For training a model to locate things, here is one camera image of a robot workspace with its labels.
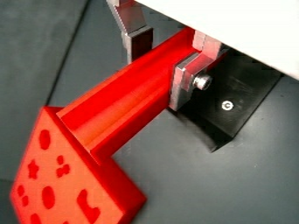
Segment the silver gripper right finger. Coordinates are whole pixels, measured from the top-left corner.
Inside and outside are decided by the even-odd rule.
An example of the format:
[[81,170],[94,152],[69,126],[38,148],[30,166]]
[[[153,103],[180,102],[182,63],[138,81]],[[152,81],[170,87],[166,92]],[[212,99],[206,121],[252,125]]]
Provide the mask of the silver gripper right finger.
[[214,38],[196,31],[190,42],[192,51],[174,65],[172,70],[172,88],[169,108],[177,111],[192,97],[192,90],[204,91],[212,78],[206,74],[216,60],[228,51],[228,48]]

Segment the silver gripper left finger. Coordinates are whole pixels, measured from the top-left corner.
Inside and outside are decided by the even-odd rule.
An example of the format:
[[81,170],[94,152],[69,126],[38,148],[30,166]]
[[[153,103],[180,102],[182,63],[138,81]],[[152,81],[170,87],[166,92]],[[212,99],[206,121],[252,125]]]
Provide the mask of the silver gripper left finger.
[[134,0],[106,0],[106,5],[121,32],[126,63],[130,64],[152,50],[153,28],[146,25],[141,5]]

